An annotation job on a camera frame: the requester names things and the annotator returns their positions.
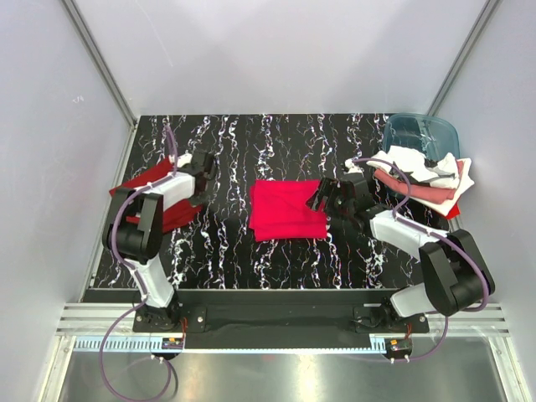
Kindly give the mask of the bright pink-red t-shirt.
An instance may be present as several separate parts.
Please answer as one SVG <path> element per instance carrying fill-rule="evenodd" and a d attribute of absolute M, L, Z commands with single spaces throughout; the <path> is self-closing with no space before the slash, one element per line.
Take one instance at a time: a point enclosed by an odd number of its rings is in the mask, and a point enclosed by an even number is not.
<path fill-rule="evenodd" d="M 318 180 L 259 180 L 250 188 L 249 228 L 257 242 L 327 238 L 327 216 L 307 207 Z"/>

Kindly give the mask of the dark red t-shirt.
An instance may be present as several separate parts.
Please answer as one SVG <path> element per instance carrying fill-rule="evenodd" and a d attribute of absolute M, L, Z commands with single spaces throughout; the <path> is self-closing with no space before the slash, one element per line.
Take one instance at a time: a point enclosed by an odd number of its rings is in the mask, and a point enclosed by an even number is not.
<path fill-rule="evenodd" d="M 121 187 L 139 188 L 146 186 L 148 183 L 154 183 L 173 170 L 173 162 L 173 156 L 165 157 L 154 167 L 150 167 L 131 180 L 122 183 Z M 202 208 L 202 206 L 194 207 L 187 199 L 165 208 L 162 217 L 162 232 L 167 234 L 191 223 Z"/>

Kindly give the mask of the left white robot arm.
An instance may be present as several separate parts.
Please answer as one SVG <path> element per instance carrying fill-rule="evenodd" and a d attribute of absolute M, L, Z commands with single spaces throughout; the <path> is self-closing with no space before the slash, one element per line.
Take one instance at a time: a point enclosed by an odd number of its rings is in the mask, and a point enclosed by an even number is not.
<path fill-rule="evenodd" d="M 141 316 L 150 323 L 179 322 L 178 299 L 159 252 L 163 236 L 189 224 L 202 208 L 218 169 L 214 154 L 169 157 L 111 190 L 102 244 L 126 266 L 141 293 Z"/>

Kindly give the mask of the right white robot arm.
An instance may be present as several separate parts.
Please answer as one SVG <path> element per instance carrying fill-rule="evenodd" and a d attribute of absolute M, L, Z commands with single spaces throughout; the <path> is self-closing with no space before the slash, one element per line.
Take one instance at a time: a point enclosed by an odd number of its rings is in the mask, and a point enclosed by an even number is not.
<path fill-rule="evenodd" d="M 459 311 L 479 312 L 495 291 L 487 264 L 468 231 L 432 229 L 404 218 L 377 203 L 359 173 L 350 173 L 343 181 L 323 178 L 307 207 L 346 219 L 367 236 L 420 262 L 422 283 L 398 290 L 373 308 L 370 327 L 391 327 L 428 312 L 445 317 Z"/>

